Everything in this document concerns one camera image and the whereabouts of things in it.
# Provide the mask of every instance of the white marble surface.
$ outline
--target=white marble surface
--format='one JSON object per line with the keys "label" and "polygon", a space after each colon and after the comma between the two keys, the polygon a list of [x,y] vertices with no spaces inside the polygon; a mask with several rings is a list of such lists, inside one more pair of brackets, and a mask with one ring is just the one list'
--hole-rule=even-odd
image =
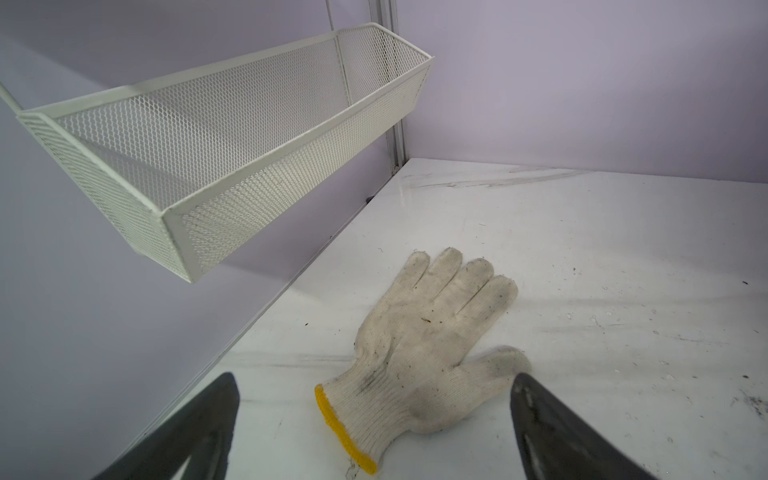
{"label": "white marble surface", "polygon": [[[414,159],[191,395],[237,378],[230,480],[366,478],[313,387],[347,367],[408,255],[453,246],[520,288],[475,351],[523,349],[540,382],[659,478],[763,478],[766,208],[763,184]],[[508,394],[401,436],[379,477],[524,478]]]}

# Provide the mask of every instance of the purple wall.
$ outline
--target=purple wall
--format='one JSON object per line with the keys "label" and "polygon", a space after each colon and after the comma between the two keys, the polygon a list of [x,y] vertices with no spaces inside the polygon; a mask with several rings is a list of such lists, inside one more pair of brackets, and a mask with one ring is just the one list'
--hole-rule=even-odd
{"label": "purple wall", "polygon": [[[367,0],[333,7],[369,20]],[[32,108],[329,30],[323,0],[12,0],[0,80]],[[109,465],[391,174],[380,138],[190,285],[134,253],[1,102],[0,145],[0,478]]]}
{"label": "purple wall", "polygon": [[410,157],[768,182],[765,0],[398,0]]}

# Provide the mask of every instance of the hanging basket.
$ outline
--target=hanging basket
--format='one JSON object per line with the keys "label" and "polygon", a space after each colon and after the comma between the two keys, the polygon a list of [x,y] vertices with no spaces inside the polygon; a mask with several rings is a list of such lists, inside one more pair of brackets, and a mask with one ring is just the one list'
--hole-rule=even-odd
{"label": "hanging basket", "polygon": [[138,253],[194,282],[413,110],[431,63],[370,23],[18,119]]}

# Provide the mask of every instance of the white work glove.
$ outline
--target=white work glove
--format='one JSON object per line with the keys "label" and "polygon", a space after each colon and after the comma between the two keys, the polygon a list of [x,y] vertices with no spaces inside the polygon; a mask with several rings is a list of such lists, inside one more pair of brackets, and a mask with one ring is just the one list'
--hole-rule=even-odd
{"label": "white work glove", "polygon": [[326,422],[364,471],[376,473],[401,433],[447,428],[530,369],[510,346],[462,363],[517,294],[487,260],[462,266],[453,248],[431,266],[424,252],[408,258],[358,330],[352,366],[315,387]]}

